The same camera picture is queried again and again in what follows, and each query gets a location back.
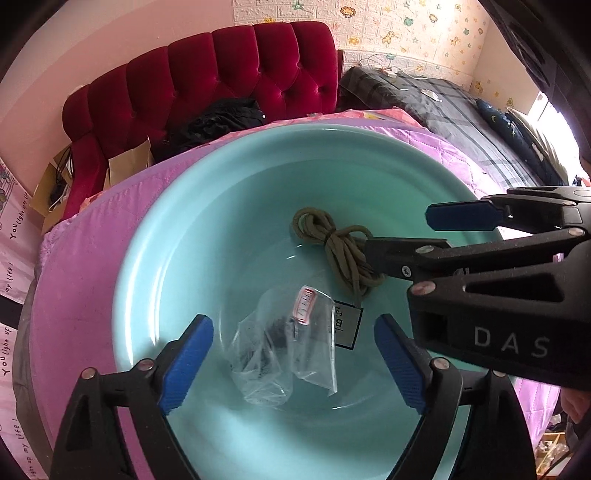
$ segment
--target white lettering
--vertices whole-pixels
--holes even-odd
[[[503,348],[501,348],[501,352],[504,352],[508,348],[510,348],[511,350],[515,350],[515,353],[519,355],[519,348],[517,347],[517,337],[514,333],[509,335],[509,338],[503,345]]]
[[[550,343],[550,339],[546,337],[539,337],[535,339],[535,347],[539,350],[539,352],[531,352],[531,356],[535,358],[544,358],[548,355],[548,349],[542,345],[542,342]]]
[[[481,342],[481,335],[480,333],[484,333],[486,335],[486,340]],[[475,327],[474,328],[474,345],[476,346],[489,346],[491,344],[491,333],[485,328],[482,327]]]

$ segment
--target blue gripper pad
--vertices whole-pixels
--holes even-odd
[[[438,203],[425,213],[427,225],[442,231],[492,231],[504,222],[503,211],[490,200],[475,202]]]
[[[422,415],[427,408],[425,392],[433,376],[431,356],[417,347],[389,314],[375,321],[374,338],[404,402]]]
[[[213,343],[213,322],[209,317],[204,316],[192,332],[190,329],[191,325],[176,340],[182,344],[162,380],[158,405],[165,416],[182,405]]]

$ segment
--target rope tie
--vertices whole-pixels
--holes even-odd
[[[298,210],[291,224],[304,242],[324,246],[330,268],[340,285],[353,296],[357,308],[372,288],[384,282],[385,275],[375,273],[366,262],[365,239],[351,235],[359,232],[365,238],[373,238],[369,229],[351,225],[338,230],[328,212],[312,207]]]

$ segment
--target plastic bag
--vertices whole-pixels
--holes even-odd
[[[238,324],[228,359],[248,403],[284,404],[294,374],[332,395],[337,391],[334,301],[307,286],[268,290]]]

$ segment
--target tufted headboard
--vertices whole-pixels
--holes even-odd
[[[250,96],[270,122],[334,112],[337,53],[327,25],[269,23],[194,35],[74,92],[62,112],[74,162],[64,218],[102,190],[109,158],[146,135],[158,145],[215,100]]]

